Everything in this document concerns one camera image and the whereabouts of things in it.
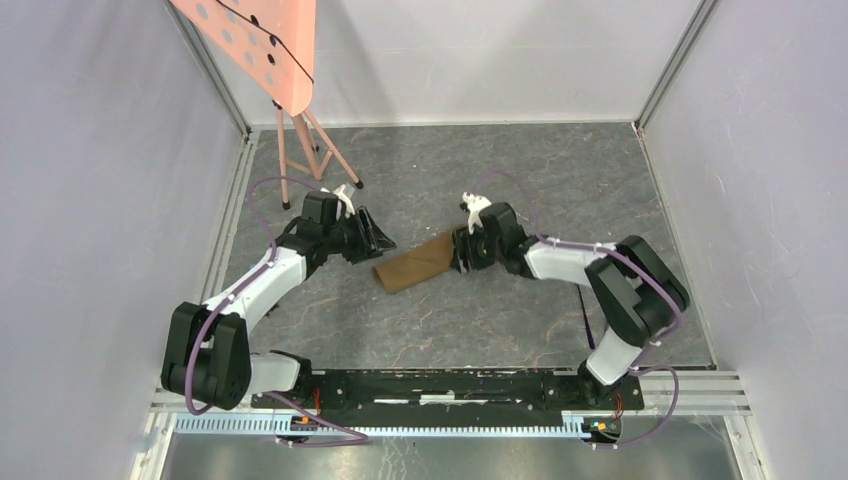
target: pink easel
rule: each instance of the pink easel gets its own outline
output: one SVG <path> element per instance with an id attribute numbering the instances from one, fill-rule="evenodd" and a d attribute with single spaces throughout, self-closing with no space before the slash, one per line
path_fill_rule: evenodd
<path id="1" fill-rule="evenodd" d="M 363 184 L 309 111 L 315 63 L 315 0 L 171 0 L 197 28 L 218 44 L 271 96 L 277 108 L 280 173 L 294 167 L 316 180 L 335 157 L 357 188 Z M 309 166 L 286 158 L 283 111 L 292 118 Z M 319 164 L 318 143 L 309 124 L 327 144 Z M 291 208 L 289 186 L 282 180 L 283 208 Z"/>

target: tripod leg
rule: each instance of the tripod leg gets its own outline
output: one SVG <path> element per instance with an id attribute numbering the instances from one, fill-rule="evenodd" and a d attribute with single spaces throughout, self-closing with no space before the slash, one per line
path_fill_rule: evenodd
<path id="1" fill-rule="evenodd" d="M 300 145 L 303 147 L 303 153 L 306 154 L 306 160 L 309 161 L 309 168 L 312 169 L 312 175 L 316 180 L 321 180 L 322 172 L 318 168 L 318 160 L 315 158 L 315 150 L 312 148 L 312 134 L 309 132 L 309 126 L 303 119 L 303 114 L 292 117 L 294 129 L 297 131 L 297 138 L 300 139 Z"/>
<path id="2" fill-rule="evenodd" d="M 279 145 L 280 150 L 280 175 L 286 175 L 286 147 L 284 143 L 284 132 L 283 132 L 283 110 L 281 108 L 277 108 L 277 144 Z M 289 182 L 285 178 L 281 180 L 283 186 L 283 210 L 288 210 L 291 208 L 291 202 L 289 202 Z"/>
<path id="3" fill-rule="evenodd" d="M 332 140 L 330 140 L 330 137 L 327 135 L 327 132 L 325 132 L 324 129 L 321 128 L 321 125 L 318 123 L 318 121 L 315 120 L 315 116 L 312 115 L 312 112 L 309 111 L 309 109 L 307 108 L 303 111 L 303 115 L 305 115 L 306 118 L 309 119 L 309 123 L 312 124 L 312 127 L 315 128 L 315 131 L 318 132 L 318 135 L 320 135 L 324 142 L 327 144 L 327 148 L 330 149 L 329 153 L 335 155 L 336 158 L 339 160 L 339 163 L 342 164 L 342 168 L 345 169 L 348 176 L 350 176 L 350 179 L 353 180 L 353 183 L 356 185 L 356 188 L 363 188 L 365 185 L 362 183 L 362 180 L 360 180 L 356 173 L 353 171 L 353 169 L 350 168 L 350 165 L 339 152 L 339 149 L 336 148 L 336 144 L 333 143 Z"/>

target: gray floor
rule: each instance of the gray floor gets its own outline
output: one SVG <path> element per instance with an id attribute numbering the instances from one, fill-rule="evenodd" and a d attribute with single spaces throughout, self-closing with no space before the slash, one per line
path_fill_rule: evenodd
<path id="1" fill-rule="evenodd" d="M 653 427 L 626 417 L 625 438 Z M 593 452 L 556 438 L 375 438 L 369 445 L 290 450 L 257 436 L 176 435 L 165 479 L 740 479 L 721 417 L 675 417 L 648 442 Z"/>
<path id="2" fill-rule="evenodd" d="M 329 130 L 365 182 L 354 203 L 366 205 L 394 239 L 398 252 L 464 221 L 460 195 L 481 173 L 505 169 L 523 178 L 530 202 L 495 178 L 478 193 L 507 201 L 525 218 L 539 216 L 543 233 L 575 241 L 645 237 L 680 272 L 668 227 L 637 139 L 626 124 L 546 124 Z M 303 161 L 293 132 L 289 156 Z M 279 174 L 275 132 L 259 139 L 251 181 Z M 348 181 L 331 163 L 322 182 Z M 294 209 L 280 208 L 280 187 L 260 187 L 259 208 L 280 231 L 305 193 L 294 187 Z M 532 231 L 527 221 L 527 230 Z M 227 271 L 227 284 L 267 248 L 246 206 Z M 531 281 L 490 268 L 450 272 L 397 295 L 375 283 L 376 261 L 350 266 L 332 259 L 259 323 L 255 351 L 282 349 L 318 368 L 576 366 L 588 353 L 576 290 L 556 281 Z M 591 293 L 597 337 L 603 315 Z M 707 365 L 710 354 L 694 309 L 674 338 L 647 362 Z"/>

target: gray marble floor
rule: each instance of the gray marble floor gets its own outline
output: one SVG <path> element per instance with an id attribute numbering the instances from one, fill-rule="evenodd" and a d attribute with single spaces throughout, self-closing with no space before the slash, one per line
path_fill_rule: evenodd
<path id="1" fill-rule="evenodd" d="M 460 195 L 490 169 L 520 176 L 522 198 L 508 181 L 479 189 L 507 201 L 544 233 L 575 241 L 645 237 L 680 272 L 648 166 L 626 124 L 545 124 L 350 128 L 328 131 L 365 182 L 354 203 L 366 205 L 399 250 L 420 245 L 463 221 Z M 303 160 L 293 132 L 289 156 Z M 251 181 L 279 174 L 275 132 L 259 139 Z M 331 163 L 322 184 L 348 181 Z M 276 182 L 260 187 L 257 204 L 275 232 L 299 212 L 305 190 L 293 187 L 294 209 L 280 208 Z M 526 222 L 532 231 L 531 222 Z M 246 206 L 238 223 L 227 284 L 267 248 Z M 589 353 L 574 286 L 531 281 L 490 268 L 441 275 L 397 295 L 375 283 L 376 261 L 350 266 L 331 259 L 280 302 L 254 330 L 254 351 L 277 348 L 312 359 L 318 368 L 576 366 Z M 604 320 L 591 291 L 585 295 L 596 337 Z M 707 342 L 694 309 L 674 338 L 647 362 L 707 365 Z"/>

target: black cord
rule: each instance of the black cord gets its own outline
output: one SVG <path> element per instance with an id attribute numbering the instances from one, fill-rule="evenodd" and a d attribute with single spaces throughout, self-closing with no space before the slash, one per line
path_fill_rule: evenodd
<path id="1" fill-rule="evenodd" d="M 580 285 L 577 286 L 577 297 L 580 298 L 580 310 L 583 311 L 583 325 L 586 327 L 586 341 L 589 342 L 589 348 L 595 349 L 595 337 L 592 336 L 592 327 L 589 326 L 589 315 L 586 314 L 586 303 L 583 301 L 583 290 L 580 290 Z"/>
<path id="2" fill-rule="evenodd" d="M 232 12 L 233 15 L 236 15 L 237 17 L 241 18 L 245 22 L 247 22 L 247 23 L 253 25 L 254 27 L 258 28 L 259 30 L 262 30 L 263 32 L 267 33 L 268 36 L 273 40 L 272 44 L 273 44 L 274 41 L 279 42 L 280 45 L 286 50 L 286 53 L 288 53 L 289 56 L 292 57 L 292 60 L 294 60 L 294 63 L 296 63 L 297 66 L 300 67 L 300 69 L 303 71 L 303 74 L 306 75 L 309 78 L 309 81 L 312 82 L 313 84 L 315 83 L 315 80 L 312 78 L 312 75 L 310 75 L 309 72 L 307 72 L 306 69 L 303 68 L 303 65 L 301 65 L 300 61 L 298 61 L 297 57 L 295 57 L 294 54 L 291 53 L 291 50 L 289 50 L 289 47 L 287 47 L 286 44 L 283 43 L 283 40 L 280 39 L 280 37 L 269 32 L 268 30 L 265 30 L 264 28 L 260 27 L 259 26 L 259 20 L 257 20 L 255 16 L 252 17 L 252 19 L 247 18 L 244 15 L 242 15 L 242 14 L 238 13 L 237 11 L 233 10 L 232 8 L 230 8 L 230 6 L 226 5 L 222 0 L 215 0 L 215 1 L 222 8 L 225 8 L 225 9 L 229 10 L 230 12 Z"/>

